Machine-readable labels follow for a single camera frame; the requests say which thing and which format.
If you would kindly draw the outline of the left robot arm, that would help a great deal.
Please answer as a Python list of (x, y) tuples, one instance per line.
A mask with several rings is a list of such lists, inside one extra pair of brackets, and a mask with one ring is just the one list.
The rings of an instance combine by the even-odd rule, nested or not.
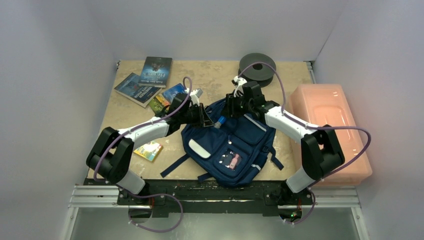
[(148, 184), (130, 170), (133, 151), (137, 148), (180, 129), (181, 125), (195, 128), (213, 126), (202, 103), (194, 100), (194, 94), (179, 93), (174, 97), (168, 112), (136, 126), (116, 130), (104, 128), (86, 159), (86, 165), (111, 184), (127, 191), (129, 197), (138, 205), (149, 199)]

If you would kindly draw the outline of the pink eraser stick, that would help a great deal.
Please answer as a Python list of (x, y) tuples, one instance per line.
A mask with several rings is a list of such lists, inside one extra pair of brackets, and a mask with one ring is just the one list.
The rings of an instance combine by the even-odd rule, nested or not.
[(230, 169), (234, 170), (234, 169), (236, 168), (236, 166), (237, 166), (237, 164), (238, 164), (239, 160), (240, 160), (240, 155), (236, 153), (236, 154), (233, 156), (233, 158), (231, 159), (231, 161), (230, 161), (230, 163), (229, 163), (228, 167), (229, 167)]

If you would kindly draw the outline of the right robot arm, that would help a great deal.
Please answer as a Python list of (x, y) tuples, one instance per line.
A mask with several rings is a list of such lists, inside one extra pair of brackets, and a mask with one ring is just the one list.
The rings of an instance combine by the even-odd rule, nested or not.
[(255, 81), (233, 79), (234, 91), (225, 96), (222, 116), (238, 118), (251, 115), (255, 120), (290, 137), (301, 148), (300, 168), (284, 181), (280, 196), (288, 204), (300, 198), (301, 191), (345, 163), (342, 147), (329, 125), (320, 127), (304, 121), (266, 100)]

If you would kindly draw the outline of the small blue capped bottle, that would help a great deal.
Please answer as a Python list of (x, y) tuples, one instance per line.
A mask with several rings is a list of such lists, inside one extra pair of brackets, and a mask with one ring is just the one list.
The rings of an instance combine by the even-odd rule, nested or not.
[(225, 116), (220, 116), (217, 122), (214, 123), (216, 129), (220, 129), (221, 126), (226, 122), (227, 118)]

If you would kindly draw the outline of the navy blue student backpack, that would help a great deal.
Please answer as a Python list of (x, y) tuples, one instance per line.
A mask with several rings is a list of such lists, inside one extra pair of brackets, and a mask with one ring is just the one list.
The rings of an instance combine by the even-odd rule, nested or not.
[[(275, 134), (274, 128), (253, 119), (250, 114), (226, 119), (219, 129), (214, 126), (195, 128), (187, 125), (181, 132), (185, 155), (160, 175), (166, 177), (191, 158), (206, 171), (198, 176), (199, 182), (215, 178), (224, 187), (246, 186), (263, 169), (269, 154), (279, 170), (284, 168), (273, 147)], [(235, 154), (239, 154), (240, 160), (232, 170), (229, 164)]]

